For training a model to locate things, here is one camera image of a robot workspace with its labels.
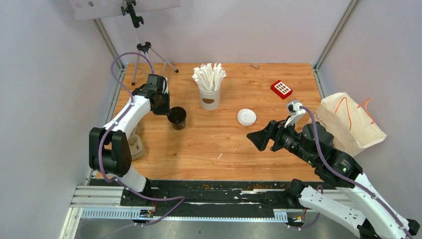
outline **tripod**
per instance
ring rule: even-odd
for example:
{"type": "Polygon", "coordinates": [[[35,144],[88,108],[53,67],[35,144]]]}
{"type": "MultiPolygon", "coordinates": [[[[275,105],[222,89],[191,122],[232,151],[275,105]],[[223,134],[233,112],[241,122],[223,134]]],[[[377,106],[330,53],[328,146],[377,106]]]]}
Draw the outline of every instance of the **tripod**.
{"type": "MultiPolygon", "coordinates": [[[[128,13],[130,15],[130,18],[132,18],[132,23],[133,26],[135,27],[136,30],[136,34],[138,35],[138,39],[140,42],[143,42],[141,39],[141,36],[139,35],[139,32],[137,31],[137,29],[140,27],[140,24],[144,24],[144,19],[141,16],[137,16],[135,13],[135,10],[133,8],[134,5],[136,5],[136,0],[125,0],[126,2],[126,8],[124,8],[123,6],[121,6],[121,12],[124,15],[126,15],[126,13],[128,13]]],[[[151,62],[150,58],[149,58],[149,54],[148,54],[148,50],[151,49],[152,52],[154,52],[158,57],[160,57],[160,59],[164,62],[164,66],[163,66],[163,71],[161,73],[161,75],[164,75],[164,72],[166,70],[166,66],[169,65],[176,73],[179,72],[179,70],[174,67],[170,62],[168,62],[167,60],[165,60],[162,56],[160,56],[160,54],[158,54],[156,51],[154,51],[154,49],[151,48],[151,43],[146,41],[145,45],[142,45],[141,43],[139,43],[136,48],[138,49],[138,53],[143,52],[145,54],[145,57],[151,62]]],[[[137,59],[136,59],[136,65],[135,65],[135,71],[133,73],[133,78],[132,78],[132,85],[135,85],[135,78],[136,78],[136,73],[138,72],[138,68],[139,68],[139,58],[140,56],[138,55],[137,59]]],[[[144,70],[142,70],[141,68],[139,68],[143,73],[145,73],[146,75],[148,75],[147,72],[145,72],[144,70]]]]}

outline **black cup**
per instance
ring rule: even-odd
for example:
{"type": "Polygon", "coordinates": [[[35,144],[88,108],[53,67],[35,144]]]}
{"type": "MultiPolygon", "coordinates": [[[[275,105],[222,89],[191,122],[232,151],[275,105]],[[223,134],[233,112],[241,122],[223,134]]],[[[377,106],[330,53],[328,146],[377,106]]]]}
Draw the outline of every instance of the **black cup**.
{"type": "Polygon", "coordinates": [[[173,128],[181,130],[186,126],[186,110],[182,107],[173,107],[167,119],[172,123],[173,128]]]}

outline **cable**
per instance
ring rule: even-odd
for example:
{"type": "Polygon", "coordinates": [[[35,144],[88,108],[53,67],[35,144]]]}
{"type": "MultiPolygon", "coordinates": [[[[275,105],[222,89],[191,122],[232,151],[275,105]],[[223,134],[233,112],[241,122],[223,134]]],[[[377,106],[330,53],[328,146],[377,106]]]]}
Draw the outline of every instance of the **cable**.
{"type": "Polygon", "coordinates": [[[308,210],[308,208],[305,208],[303,214],[300,215],[299,218],[303,218],[304,220],[306,220],[306,211],[307,210],[308,210]]]}
{"type": "MultiPolygon", "coordinates": [[[[321,190],[321,194],[324,194],[324,190],[323,190],[321,184],[316,187],[316,190],[317,191],[318,190],[321,190]]],[[[309,229],[309,228],[313,227],[318,222],[320,216],[321,216],[321,213],[318,213],[317,216],[316,216],[316,218],[314,219],[314,221],[311,224],[307,225],[307,226],[304,226],[304,227],[292,227],[292,228],[297,229],[297,230],[309,229]]]]}
{"type": "MultiPolygon", "coordinates": [[[[142,54],[140,54],[140,53],[137,53],[137,52],[126,52],[126,53],[123,53],[123,54],[120,54],[120,55],[118,55],[114,60],[113,60],[113,62],[112,62],[112,64],[111,64],[111,67],[110,67],[110,70],[111,70],[111,74],[113,75],[113,77],[114,77],[114,79],[117,81],[117,83],[119,83],[119,85],[121,85],[128,93],[129,93],[129,96],[130,96],[130,103],[131,104],[129,104],[129,106],[126,108],[126,110],[120,115],[120,117],[118,117],[117,119],[116,119],[116,121],[115,121],[115,123],[114,124],[112,124],[111,126],[110,126],[110,128],[108,128],[106,131],[105,131],[105,133],[104,133],[104,135],[102,136],[102,138],[101,138],[101,140],[100,140],[100,145],[99,145],[99,148],[98,148],[98,159],[99,159],[99,164],[100,164],[100,172],[101,172],[101,175],[103,176],[103,178],[104,178],[104,180],[106,181],[106,182],[108,182],[108,183],[110,183],[110,182],[112,182],[112,181],[116,181],[119,185],[121,185],[123,188],[125,188],[126,190],[128,190],[128,191],[130,191],[130,192],[132,192],[132,193],[134,193],[135,195],[137,195],[137,196],[139,196],[139,197],[141,197],[141,198],[144,198],[144,199],[147,199],[147,200],[151,200],[151,201],[158,201],[158,202],[167,202],[167,201],[173,201],[173,200],[177,200],[177,199],[179,199],[180,201],[172,208],[172,209],[170,209],[166,214],[164,214],[163,216],[161,216],[159,219],[156,219],[156,220],[154,220],[154,221],[152,221],[152,222],[148,222],[148,223],[144,223],[144,224],[135,224],[135,225],[140,225],[140,226],[142,226],[142,227],[144,227],[144,226],[149,226],[149,225],[153,225],[153,224],[156,224],[156,223],[158,223],[158,222],[160,222],[161,220],[163,220],[165,217],[167,217],[170,213],[172,213],[183,201],[184,201],[184,199],[185,199],[185,197],[184,196],[178,196],[178,197],[173,197],[173,198],[150,198],[150,197],[146,197],[146,196],[144,196],[144,195],[142,195],[142,194],[140,194],[140,193],[138,193],[138,192],[136,192],[135,190],[133,190],[133,189],[131,189],[131,188],[129,188],[126,184],[124,184],[123,182],[120,182],[119,180],[118,180],[118,178],[117,177],[112,177],[112,178],[108,178],[107,177],[107,175],[106,175],[106,172],[104,171],[104,166],[103,166],[103,146],[104,146],[104,141],[106,140],[106,137],[107,137],[107,135],[108,135],[108,133],[110,133],[110,131],[114,128],[114,126],[115,125],[117,125],[118,124],[118,122],[127,114],[127,112],[132,108],[132,105],[134,104],[134,99],[133,99],[133,95],[132,95],[132,92],[130,91],[130,89],[127,87],[127,86],[125,86],[122,82],[120,82],[119,81],[119,79],[118,79],[118,77],[116,76],[116,74],[114,73],[114,71],[113,71],[113,68],[114,68],[114,65],[115,65],[115,63],[116,63],[116,61],[118,60],[118,59],[120,59],[121,57],[123,57],[123,56],[125,56],[125,55],[138,55],[138,56],[141,56],[141,57],[143,57],[147,62],[148,62],[148,65],[149,65],[149,67],[150,67],[150,69],[151,69],[151,72],[152,73],[154,73],[154,70],[153,70],[153,68],[152,68],[152,64],[151,64],[151,62],[144,56],[144,55],[142,55],[142,54]]],[[[124,226],[124,227],[122,227],[122,228],[119,228],[119,229],[117,229],[116,231],[114,231],[114,232],[112,232],[112,233],[110,233],[110,234],[108,234],[108,235],[106,235],[106,236],[104,236],[104,237],[102,237],[101,239],[104,239],[104,238],[107,238],[108,236],[110,236],[111,234],[114,234],[114,233],[116,233],[116,232],[118,232],[118,231],[120,231],[120,230],[122,230],[122,229],[124,229],[124,228],[127,228],[127,227],[129,227],[129,226],[132,226],[132,224],[131,225],[127,225],[127,226],[124,226]]]]}
{"type": "Polygon", "coordinates": [[[79,220],[79,225],[78,225],[78,229],[76,232],[76,236],[78,237],[78,239],[82,239],[81,237],[81,229],[83,226],[85,226],[85,224],[88,224],[88,222],[84,222],[84,219],[79,220]]]}
{"type": "Polygon", "coordinates": [[[157,211],[158,211],[158,209],[157,209],[157,201],[155,201],[155,211],[154,212],[157,213],[157,211]]]}
{"type": "MultiPolygon", "coordinates": [[[[378,198],[375,193],[373,193],[371,190],[369,190],[368,188],[366,188],[365,186],[363,186],[362,184],[355,182],[353,180],[351,180],[350,178],[344,177],[343,175],[339,174],[338,172],[336,172],[333,168],[330,167],[330,165],[327,163],[327,160],[325,159],[322,150],[321,150],[321,145],[319,144],[319,137],[318,137],[318,130],[317,130],[317,123],[315,121],[315,117],[314,114],[312,113],[312,111],[310,109],[308,109],[307,107],[304,106],[300,106],[301,109],[304,109],[306,112],[308,112],[308,114],[311,116],[311,120],[312,120],[312,126],[314,128],[314,136],[315,136],[315,143],[316,143],[316,150],[318,151],[318,155],[322,161],[322,163],[324,164],[324,166],[335,176],[339,177],[340,179],[349,182],[355,186],[358,186],[359,188],[361,188],[363,191],[365,191],[366,193],[368,193],[369,195],[371,195],[371,197],[375,200],[377,200],[378,203],[380,203],[385,210],[387,210],[387,212],[394,218],[394,220],[396,221],[396,223],[400,226],[400,228],[403,228],[404,225],[402,223],[402,221],[400,221],[400,219],[396,216],[396,214],[393,212],[393,210],[391,210],[391,208],[389,206],[387,206],[387,204],[382,201],[380,198],[378,198]]],[[[405,232],[405,234],[410,238],[413,239],[413,236],[410,234],[410,232],[404,228],[403,231],[405,232]]]]}

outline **wooden table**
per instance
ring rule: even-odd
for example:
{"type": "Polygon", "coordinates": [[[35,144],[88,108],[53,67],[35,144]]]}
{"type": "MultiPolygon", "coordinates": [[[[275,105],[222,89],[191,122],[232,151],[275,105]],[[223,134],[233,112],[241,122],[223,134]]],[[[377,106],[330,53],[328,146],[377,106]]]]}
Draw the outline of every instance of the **wooden table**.
{"type": "MultiPolygon", "coordinates": [[[[192,79],[193,68],[200,63],[174,64],[168,77],[170,105],[187,111],[186,128],[175,130],[165,116],[149,113],[142,120],[140,137],[145,142],[145,155],[132,165],[150,179],[174,180],[265,180],[290,181],[293,178],[318,181],[307,163],[281,149],[277,152],[259,152],[246,138],[249,132],[263,129],[270,120],[284,120],[288,116],[286,103],[300,100],[315,110],[321,100],[310,64],[260,64],[254,69],[246,63],[223,63],[227,77],[221,86],[221,103],[214,111],[200,106],[198,87],[192,79]],[[277,80],[293,89],[285,100],[270,90],[277,80]],[[242,126],[237,112],[249,108],[256,112],[252,126],[242,126]]],[[[145,64],[139,65],[147,70],[145,64]]],[[[162,64],[154,64],[161,74],[162,64]]],[[[130,84],[134,64],[128,66],[124,83],[131,90],[146,82],[146,75],[138,71],[136,85],[130,84]]],[[[115,108],[117,114],[127,103],[128,93],[121,89],[115,108]]],[[[303,117],[297,129],[309,119],[303,117]]]]}

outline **white cup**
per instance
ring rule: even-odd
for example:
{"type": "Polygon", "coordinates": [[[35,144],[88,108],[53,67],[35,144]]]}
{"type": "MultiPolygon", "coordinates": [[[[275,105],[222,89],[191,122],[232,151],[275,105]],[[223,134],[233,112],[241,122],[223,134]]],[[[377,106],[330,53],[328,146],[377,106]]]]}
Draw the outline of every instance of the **white cup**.
{"type": "Polygon", "coordinates": [[[199,100],[201,107],[207,111],[213,111],[220,105],[220,88],[213,92],[203,91],[199,88],[199,100]]]}
{"type": "Polygon", "coordinates": [[[250,126],[256,121],[256,114],[250,109],[241,109],[237,113],[237,120],[241,125],[250,126]]]}

